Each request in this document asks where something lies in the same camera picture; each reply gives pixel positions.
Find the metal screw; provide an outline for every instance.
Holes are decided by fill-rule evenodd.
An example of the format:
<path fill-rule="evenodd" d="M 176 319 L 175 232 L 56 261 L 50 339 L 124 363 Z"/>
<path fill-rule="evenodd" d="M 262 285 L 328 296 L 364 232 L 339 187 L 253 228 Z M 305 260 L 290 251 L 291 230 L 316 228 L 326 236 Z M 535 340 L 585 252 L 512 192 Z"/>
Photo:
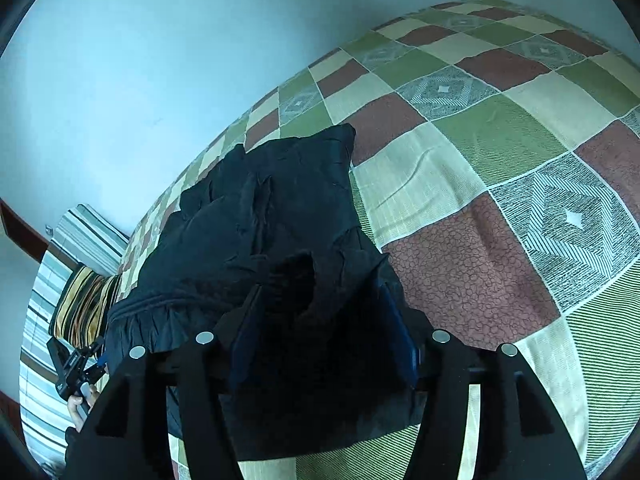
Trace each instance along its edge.
<path fill-rule="evenodd" d="M 134 346 L 131 350 L 129 350 L 129 357 L 134 359 L 140 359 L 145 354 L 145 352 L 146 352 L 145 347 Z"/>
<path fill-rule="evenodd" d="M 502 353 L 508 357 L 513 357 L 518 354 L 518 349 L 511 343 L 505 343 L 500 347 L 500 350 L 502 350 Z"/>
<path fill-rule="evenodd" d="M 445 332 L 444 330 L 434 330 L 431 337 L 433 337 L 433 340 L 438 343 L 446 343 L 451 339 L 449 332 Z"/>
<path fill-rule="evenodd" d="M 211 343 L 213 341 L 214 335 L 211 332 L 200 332 L 196 336 L 196 343 L 200 343 L 201 345 L 206 345 L 207 343 Z"/>

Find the gray patterned square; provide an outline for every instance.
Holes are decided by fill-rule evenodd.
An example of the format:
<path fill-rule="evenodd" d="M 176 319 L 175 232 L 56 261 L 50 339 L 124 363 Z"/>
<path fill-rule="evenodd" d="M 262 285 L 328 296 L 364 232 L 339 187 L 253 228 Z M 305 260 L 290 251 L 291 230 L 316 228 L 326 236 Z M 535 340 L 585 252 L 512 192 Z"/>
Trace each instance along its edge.
<path fill-rule="evenodd" d="M 482 25 L 488 25 L 489 23 L 493 23 L 493 20 L 488 20 L 487 18 L 481 18 L 480 16 L 472 16 L 469 14 L 459 14 L 457 16 L 452 16 L 451 18 L 447 18 L 445 20 L 441 20 L 437 25 L 441 25 L 445 28 L 450 28 L 450 30 L 455 30 L 456 32 L 466 32 L 471 30 L 472 28 L 478 28 Z"/>
<path fill-rule="evenodd" d="M 412 47 L 406 46 L 402 43 L 398 43 L 397 41 L 389 41 L 388 43 L 384 43 L 377 48 L 367 50 L 362 54 L 356 54 L 355 59 L 363 67 L 373 71 L 379 66 L 388 63 L 389 61 L 393 61 L 401 56 L 404 56 L 404 54 L 412 49 Z"/>
<path fill-rule="evenodd" d="M 640 138 L 640 106 L 631 110 L 620 120 Z"/>
<path fill-rule="evenodd" d="M 280 126 L 284 126 L 290 120 L 295 119 L 300 114 L 303 114 L 307 110 L 311 110 L 313 106 L 322 101 L 322 96 L 318 90 L 318 86 L 315 84 L 309 85 L 303 88 L 293 97 L 284 101 L 279 110 L 280 114 Z"/>
<path fill-rule="evenodd" d="M 567 46 L 557 44 L 544 36 L 533 36 L 528 40 L 505 46 L 504 49 L 519 56 L 539 61 L 551 70 L 561 66 L 572 65 L 584 59 L 582 54 Z"/>
<path fill-rule="evenodd" d="M 398 93 L 426 119 L 455 114 L 497 91 L 455 66 L 415 79 Z"/>
<path fill-rule="evenodd" d="M 640 253 L 635 222 L 616 193 L 573 153 L 491 194 L 562 312 Z"/>

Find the checkered bedspread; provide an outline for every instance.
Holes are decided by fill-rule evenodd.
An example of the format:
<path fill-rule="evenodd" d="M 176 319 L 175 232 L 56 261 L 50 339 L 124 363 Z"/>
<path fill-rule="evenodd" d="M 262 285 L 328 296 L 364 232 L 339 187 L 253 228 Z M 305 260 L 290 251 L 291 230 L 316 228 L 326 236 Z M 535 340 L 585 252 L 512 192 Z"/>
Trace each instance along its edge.
<path fill-rule="evenodd" d="M 464 0 L 391 20 L 271 91 L 182 172 L 132 236 L 120 297 L 180 193 L 235 144 L 349 122 L 354 204 L 409 304 L 468 344 L 515 342 L 594 477 L 640 416 L 639 104 L 630 60 L 533 9 Z M 469 415 L 460 478 L 473 471 L 474 388 Z M 416 434 L 243 468 L 401 478 Z"/>

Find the yellow striped cushion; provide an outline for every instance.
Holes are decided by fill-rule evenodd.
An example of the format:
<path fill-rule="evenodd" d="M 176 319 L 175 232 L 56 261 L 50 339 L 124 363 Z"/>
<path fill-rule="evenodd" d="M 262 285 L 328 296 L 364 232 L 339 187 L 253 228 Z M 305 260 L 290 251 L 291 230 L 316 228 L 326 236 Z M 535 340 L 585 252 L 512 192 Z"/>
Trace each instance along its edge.
<path fill-rule="evenodd" d="M 51 318 L 49 335 L 75 348 L 89 346 L 104 334 L 107 311 L 115 303 L 121 275 L 102 276 L 85 264 L 71 274 Z"/>

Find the hand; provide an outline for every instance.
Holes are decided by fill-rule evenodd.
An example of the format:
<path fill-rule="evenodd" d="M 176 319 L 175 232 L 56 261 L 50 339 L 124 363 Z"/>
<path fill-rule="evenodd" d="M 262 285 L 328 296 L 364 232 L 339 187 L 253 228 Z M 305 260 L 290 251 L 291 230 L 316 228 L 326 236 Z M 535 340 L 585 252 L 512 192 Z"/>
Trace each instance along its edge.
<path fill-rule="evenodd" d="M 94 406 L 95 401 L 97 400 L 100 393 L 96 389 L 94 384 L 89 385 L 89 396 L 86 398 L 86 402 L 89 404 L 89 411 Z M 78 397 L 72 395 L 69 397 L 69 400 L 66 402 L 66 408 L 69 410 L 69 415 L 71 415 L 71 420 L 73 421 L 74 426 L 76 427 L 76 431 L 80 432 L 82 430 L 82 425 L 84 424 L 84 420 L 78 413 L 78 407 L 82 404 L 82 397 Z"/>

